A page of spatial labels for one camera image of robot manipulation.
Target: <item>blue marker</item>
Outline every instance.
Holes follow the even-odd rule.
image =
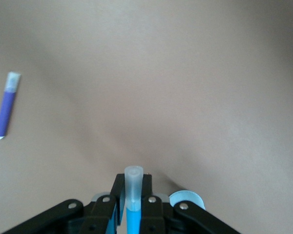
[[[20,77],[21,77],[20,74],[10,72],[6,80],[1,109],[0,109],[0,140],[5,137],[5,134],[8,128],[8,124],[9,124],[9,120],[11,116],[11,110],[13,107],[15,94],[16,94]]]
[[[139,234],[141,221],[141,191],[143,168],[125,168],[127,234]]]

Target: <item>translucent cap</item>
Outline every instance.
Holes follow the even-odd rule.
[[[20,74],[15,72],[9,72],[8,77],[6,79],[4,91],[9,93],[15,93],[18,88],[20,78]]]
[[[141,209],[143,168],[129,166],[125,168],[126,206],[130,211]]]

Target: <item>purple marker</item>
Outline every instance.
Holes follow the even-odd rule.
[[[11,110],[21,75],[9,72],[6,80],[1,109],[0,109],[0,140],[5,137],[8,128]]]

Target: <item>gray wall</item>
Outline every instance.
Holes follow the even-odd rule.
[[[0,0],[0,102],[10,70],[0,232],[138,164],[238,231],[293,234],[293,1]]]

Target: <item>blue plastic part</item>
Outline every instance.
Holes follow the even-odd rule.
[[[16,93],[4,92],[0,109],[0,139],[5,137]]]
[[[190,190],[177,191],[173,193],[172,195],[170,195],[169,199],[170,199],[170,205],[172,207],[174,207],[175,204],[181,201],[191,201],[205,210],[205,206],[204,206],[204,202],[202,198],[198,194]]]
[[[127,212],[127,234],[139,234],[141,210],[130,211],[129,209],[126,209],[126,212]]]

